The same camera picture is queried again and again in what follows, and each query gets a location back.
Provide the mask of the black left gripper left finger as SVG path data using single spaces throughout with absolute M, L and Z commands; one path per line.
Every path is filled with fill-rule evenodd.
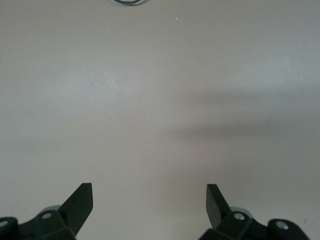
M 91 183 L 82 183 L 62 204 L 44 208 L 19 224 L 12 216 L 0 219 L 2 240 L 75 240 L 93 210 Z

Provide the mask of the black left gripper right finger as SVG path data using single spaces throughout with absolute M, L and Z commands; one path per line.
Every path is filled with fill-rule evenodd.
M 249 211 L 231 208 L 216 184 L 206 187 L 206 212 L 211 224 L 201 240 L 308 240 L 294 222 L 271 219 L 267 225 L 256 221 Z

